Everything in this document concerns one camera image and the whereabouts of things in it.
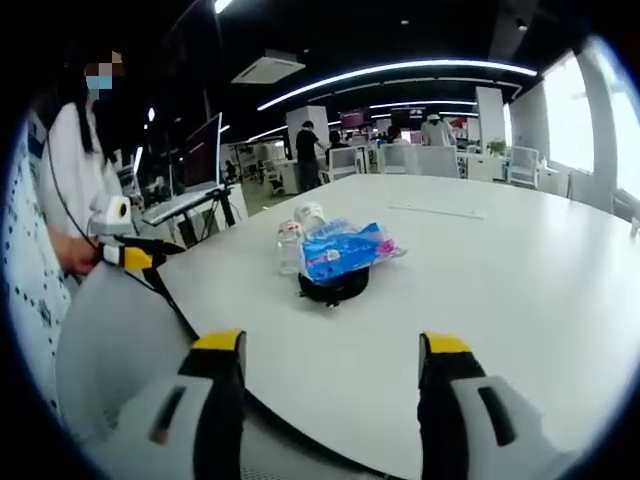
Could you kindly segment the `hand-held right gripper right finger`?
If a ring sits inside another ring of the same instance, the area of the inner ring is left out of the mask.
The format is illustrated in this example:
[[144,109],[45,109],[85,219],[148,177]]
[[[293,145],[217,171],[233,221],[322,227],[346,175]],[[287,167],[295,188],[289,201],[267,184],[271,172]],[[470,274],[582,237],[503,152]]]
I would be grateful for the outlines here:
[[419,336],[418,390],[423,479],[550,476],[556,450],[540,414],[461,339]]

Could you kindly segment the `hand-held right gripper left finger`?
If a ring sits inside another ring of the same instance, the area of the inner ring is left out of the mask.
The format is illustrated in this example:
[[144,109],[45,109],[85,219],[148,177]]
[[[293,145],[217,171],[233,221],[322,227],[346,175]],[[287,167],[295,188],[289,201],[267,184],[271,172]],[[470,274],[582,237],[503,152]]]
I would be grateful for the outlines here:
[[241,329],[203,336],[131,400],[132,479],[241,477],[245,343]]

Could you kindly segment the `person's left hand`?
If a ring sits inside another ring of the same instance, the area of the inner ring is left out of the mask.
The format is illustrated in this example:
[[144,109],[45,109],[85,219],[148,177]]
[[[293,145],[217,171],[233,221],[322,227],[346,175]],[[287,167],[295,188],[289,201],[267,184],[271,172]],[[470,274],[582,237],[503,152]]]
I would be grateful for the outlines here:
[[67,247],[65,270],[74,274],[87,275],[100,262],[99,244],[92,239],[71,238]]

